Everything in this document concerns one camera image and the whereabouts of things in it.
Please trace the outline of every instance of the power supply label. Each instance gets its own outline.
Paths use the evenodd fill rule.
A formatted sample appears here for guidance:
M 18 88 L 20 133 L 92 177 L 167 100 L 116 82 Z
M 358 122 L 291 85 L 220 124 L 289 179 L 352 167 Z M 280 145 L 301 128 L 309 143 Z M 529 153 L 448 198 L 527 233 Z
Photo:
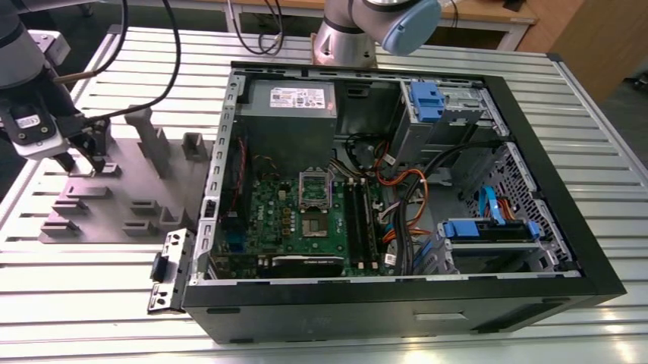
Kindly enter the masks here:
M 275 87 L 269 91 L 271 108 L 326 108 L 323 89 Z

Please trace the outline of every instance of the black cable on table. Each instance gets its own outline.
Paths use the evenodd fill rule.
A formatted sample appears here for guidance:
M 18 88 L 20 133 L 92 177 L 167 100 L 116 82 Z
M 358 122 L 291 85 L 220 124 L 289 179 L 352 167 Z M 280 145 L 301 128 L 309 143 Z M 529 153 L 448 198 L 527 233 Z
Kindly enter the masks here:
M 181 42 L 180 42 L 180 30 L 177 29 L 177 22 L 175 21 L 175 14 L 173 9 L 169 5 L 169 0 L 161 0 L 164 4 L 165 13 L 169 17 L 171 27 L 173 28 L 173 39 L 175 39 L 175 65 L 173 65 L 173 72 L 171 73 L 169 82 L 167 83 L 164 92 L 149 102 L 145 104 L 132 106 L 130 108 L 125 108 L 124 110 L 113 111 L 108 114 L 93 116 L 86 119 L 86 124 L 90 124 L 96 121 L 100 121 L 106 118 L 113 118 L 120 115 L 130 114 L 132 112 L 144 110 L 153 105 L 159 104 L 163 99 L 169 95 L 171 89 L 175 86 L 175 81 L 177 79 L 177 74 L 180 73 L 180 63 L 181 63 Z
M 86 71 L 81 72 L 77 74 L 68 74 L 65 76 L 56 77 L 53 79 L 54 83 L 65 84 L 65 83 L 72 83 L 78 80 L 85 80 L 88 78 L 96 77 L 98 74 L 101 74 L 108 67 L 112 65 L 114 62 L 118 53 L 121 52 L 122 48 L 122 42 L 125 41 L 125 35 L 128 31 L 128 1 L 121 0 L 121 31 L 118 32 L 118 41 L 117 45 L 114 47 L 114 51 L 110 54 L 110 57 L 106 59 L 106 61 L 98 66 L 98 68 L 93 71 Z
M 281 6 L 279 5 L 277 0 L 273 0 L 273 4 L 276 5 L 277 14 L 273 12 L 272 5 L 269 5 L 268 0 L 263 0 L 265 2 L 267 8 L 269 9 L 269 13 L 272 14 L 273 22 L 277 25 L 279 33 L 277 33 L 277 40 L 273 41 L 272 45 L 265 48 L 263 46 L 263 36 L 264 34 L 259 34 L 257 37 L 257 47 L 260 51 L 255 51 L 249 48 L 249 46 L 244 43 L 243 36 L 240 35 L 239 24 L 236 23 L 236 19 L 233 18 L 233 6 L 232 0 L 227 0 L 228 8 L 229 8 L 229 16 L 232 18 L 232 25 L 233 30 L 236 31 L 236 38 L 239 39 L 240 45 L 244 49 L 253 55 L 276 55 L 281 51 L 283 47 L 283 13 L 281 13 Z

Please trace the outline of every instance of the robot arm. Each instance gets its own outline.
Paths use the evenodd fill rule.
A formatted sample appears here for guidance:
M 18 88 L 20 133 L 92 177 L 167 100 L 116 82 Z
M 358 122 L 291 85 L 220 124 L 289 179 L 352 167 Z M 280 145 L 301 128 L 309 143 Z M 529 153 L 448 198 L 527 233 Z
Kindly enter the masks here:
M 328 1 L 314 42 L 315 62 L 372 67 L 375 42 L 392 55 L 408 55 L 431 36 L 446 3 L 450 0 Z

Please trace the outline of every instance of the aluminum workbench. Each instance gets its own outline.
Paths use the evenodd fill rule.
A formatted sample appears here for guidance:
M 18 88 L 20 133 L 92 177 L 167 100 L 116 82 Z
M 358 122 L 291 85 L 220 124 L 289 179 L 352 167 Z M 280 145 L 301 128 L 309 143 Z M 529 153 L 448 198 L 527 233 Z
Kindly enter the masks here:
M 89 68 L 116 37 L 102 40 Z M 187 131 L 212 138 L 229 61 L 259 57 L 228 33 L 184 31 L 181 42 L 181 75 L 152 121 L 168 138 Z M 307 63 L 308 49 L 309 39 L 288 37 L 265 60 Z M 439 47 L 408 57 L 378 52 L 378 63 L 506 79 L 627 294 L 510 334 L 219 346 L 187 315 L 145 315 L 160 244 L 38 243 L 66 177 L 54 162 L 28 162 L 0 206 L 0 362 L 648 362 L 648 173 L 563 64 L 537 54 Z M 171 32 L 130 28 L 108 72 L 77 85 L 77 107 L 96 115 L 148 101 L 172 67 Z M 113 123 L 114 137 L 136 137 L 121 118 Z

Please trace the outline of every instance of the expansion slot bracket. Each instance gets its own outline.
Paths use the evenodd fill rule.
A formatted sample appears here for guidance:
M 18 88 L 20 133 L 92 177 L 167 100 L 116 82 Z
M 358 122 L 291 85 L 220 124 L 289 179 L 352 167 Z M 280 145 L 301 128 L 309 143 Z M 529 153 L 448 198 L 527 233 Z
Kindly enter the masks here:
M 155 256 L 151 279 L 155 282 L 148 301 L 148 314 L 184 313 L 181 298 L 189 273 L 195 236 L 187 229 L 171 231 L 161 252 Z

